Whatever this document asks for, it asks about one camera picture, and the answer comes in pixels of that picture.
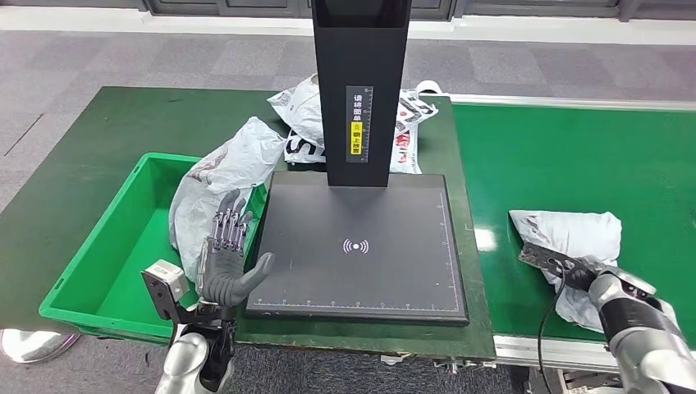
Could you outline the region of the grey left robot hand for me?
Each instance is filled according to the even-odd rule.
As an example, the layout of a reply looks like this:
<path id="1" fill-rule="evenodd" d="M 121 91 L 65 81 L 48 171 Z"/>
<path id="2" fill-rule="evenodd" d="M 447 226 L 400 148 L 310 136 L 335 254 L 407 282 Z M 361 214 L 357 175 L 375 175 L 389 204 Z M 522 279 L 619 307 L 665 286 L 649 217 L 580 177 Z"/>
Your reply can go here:
<path id="1" fill-rule="evenodd" d="M 214 214 L 210 235 L 205 238 L 196 278 L 201 300 L 232 307 L 247 299 L 268 277 L 275 254 L 262 254 L 255 266 L 245 271 L 244 244 L 251 212 L 243 213 L 246 200 L 240 190 L 229 191 Z"/>

